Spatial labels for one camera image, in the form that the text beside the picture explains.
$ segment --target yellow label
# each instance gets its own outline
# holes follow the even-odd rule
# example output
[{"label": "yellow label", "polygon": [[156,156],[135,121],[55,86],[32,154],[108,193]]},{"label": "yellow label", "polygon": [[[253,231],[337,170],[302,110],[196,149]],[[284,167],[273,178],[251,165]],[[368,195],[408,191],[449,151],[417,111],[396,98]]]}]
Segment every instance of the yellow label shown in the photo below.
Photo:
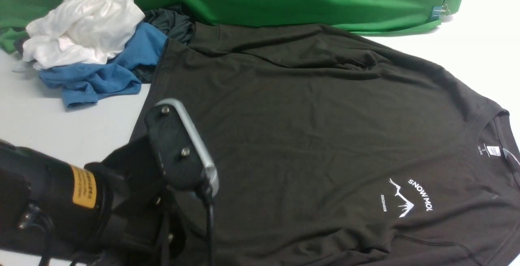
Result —
[{"label": "yellow label", "polygon": [[72,202],[86,208],[94,208],[96,205],[97,188],[93,173],[73,165],[70,167],[74,174],[74,196],[72,196]]}]

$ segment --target printed logo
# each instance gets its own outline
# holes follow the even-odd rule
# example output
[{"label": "printed logo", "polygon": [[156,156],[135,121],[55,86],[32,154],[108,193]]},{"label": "printed logo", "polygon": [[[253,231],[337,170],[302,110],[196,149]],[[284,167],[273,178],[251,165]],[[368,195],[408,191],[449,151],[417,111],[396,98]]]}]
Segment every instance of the printed logo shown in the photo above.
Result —
[{"label": "printed logo", "polygon": [[386,212],[386,201],[384,195],[381,195],[381,205],[383,206],[383,212]]},{"label": "printed logo", "polygon": [[410,201],[408,201],[408,199],[405,198],[405,196],[403,196],[401,194],[401,192],[400,192],[401,186],[394,183],[394,181],[392,181],[392,179],[390,179],[390,184],[394,185],[396,188],[395,196],[400,197],[405,202],[403,205],[399,205],[399,207],[403,207],[403,211],[404,211],[403,213],[401,213],[401,215],[399,215],[399,218],[405,217],[410,212],[410,210],[412,210],[412,208],[414,208],[414,204],[411,203]]},{"label": "printed logo", "polygon": [[431,204],[431,201],[429,200],[428,194],[426,192],[424,192],[424,188],[422,188],[422,186],[418,182],[416,182],[412,179],[408,181],[408,184],[414,186],[416,188],[417,192],[419,192],[419,194],[421,194],[421,197],[424,200],[424,206],[426,207],[426,211],[432,211],[433,205]]}]

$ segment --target black t-shirt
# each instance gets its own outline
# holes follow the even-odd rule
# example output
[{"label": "black t-shirt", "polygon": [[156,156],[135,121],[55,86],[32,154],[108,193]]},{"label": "black t-shirt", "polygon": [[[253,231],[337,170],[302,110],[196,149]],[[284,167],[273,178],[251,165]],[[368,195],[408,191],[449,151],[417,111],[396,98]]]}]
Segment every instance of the black t-shirt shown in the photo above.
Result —
[{"label": "black t-shirt", "polygon": [[[197,24],[143,108],[186,106],[219,170],[218,266],[506,266],[509,114],[441,66],[324,25]],[[134,137],[145,133],[142,120]],[[190,228],[200,203],[179,195]],[[190,236],[178,265],[202,265]]]}]

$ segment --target metal clip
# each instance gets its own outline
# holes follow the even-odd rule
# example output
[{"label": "metal clip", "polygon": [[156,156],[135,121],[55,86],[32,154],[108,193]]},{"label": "metal clip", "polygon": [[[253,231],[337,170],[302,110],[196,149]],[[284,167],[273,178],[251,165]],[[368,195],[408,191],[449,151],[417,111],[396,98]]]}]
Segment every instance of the metal clip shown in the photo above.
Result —
[{"label": "metal clip", "polygon": [[447,4],[442,6],[433,7],[431,11],[431,17],[440,17],[440,16],[448,16],[451,14],[450,8]]}]

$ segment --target white cloth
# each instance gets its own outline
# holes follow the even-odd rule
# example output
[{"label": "white cloth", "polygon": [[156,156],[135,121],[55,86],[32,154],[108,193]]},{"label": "white cloth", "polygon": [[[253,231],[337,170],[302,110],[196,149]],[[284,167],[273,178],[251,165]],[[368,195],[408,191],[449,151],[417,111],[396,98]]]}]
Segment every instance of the white cloth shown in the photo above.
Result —
[{"label": "white cloth", "polygon": [[106,64],[124,50],[145,14],[134,0],[63,0],[28,24],[24,61],[48,69],[74,63]]}]

